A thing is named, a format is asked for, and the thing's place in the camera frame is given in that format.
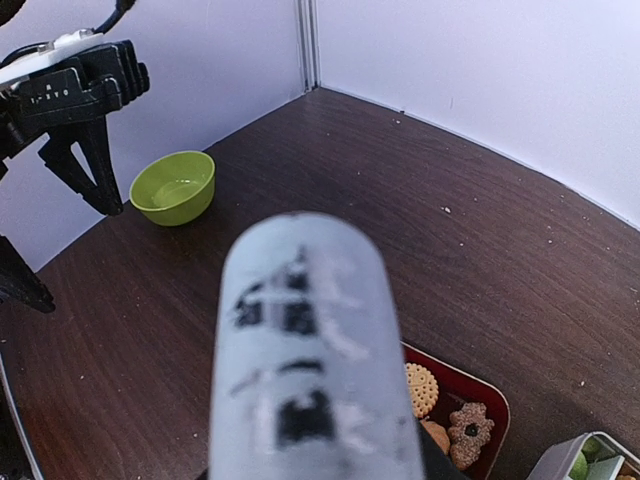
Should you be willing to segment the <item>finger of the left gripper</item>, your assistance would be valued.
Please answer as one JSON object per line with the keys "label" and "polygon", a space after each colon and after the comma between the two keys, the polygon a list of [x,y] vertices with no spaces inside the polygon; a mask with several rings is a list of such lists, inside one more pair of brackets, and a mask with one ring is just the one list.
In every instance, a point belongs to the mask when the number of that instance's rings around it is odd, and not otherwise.
{"label": "finger of the left gripper", "polygon": [[54,297],[11,242],[1,236],[1,292],[42,313],[55,310]]}
{"label": "finger of the left gripper", "polygon": [[106,118],[52,127],[47,135],[38,152],[45,166],[100,214],[121,214]]}

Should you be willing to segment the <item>white handled metal tongs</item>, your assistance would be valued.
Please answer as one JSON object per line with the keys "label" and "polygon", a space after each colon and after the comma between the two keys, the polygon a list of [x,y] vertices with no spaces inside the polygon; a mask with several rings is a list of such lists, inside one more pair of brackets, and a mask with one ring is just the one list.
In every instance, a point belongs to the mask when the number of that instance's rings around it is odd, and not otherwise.
{"label": "white handled metal tongs", "polygon": [[383,258],[359,229],[265,219],[224,264],[210,417],[213,479],[420,479]]}

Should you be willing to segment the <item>green round cookie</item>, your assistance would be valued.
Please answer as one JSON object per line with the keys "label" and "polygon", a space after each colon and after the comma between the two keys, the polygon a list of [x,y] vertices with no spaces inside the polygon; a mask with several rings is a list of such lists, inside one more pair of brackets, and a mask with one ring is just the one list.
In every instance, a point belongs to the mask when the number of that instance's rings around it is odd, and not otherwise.
{"label": "green round cookie", "polygon": [[598,455],[603,451],[604,446],[596,436],[589,437],[583,444],[581,452],[588,462],[593,462],[598,458]]}

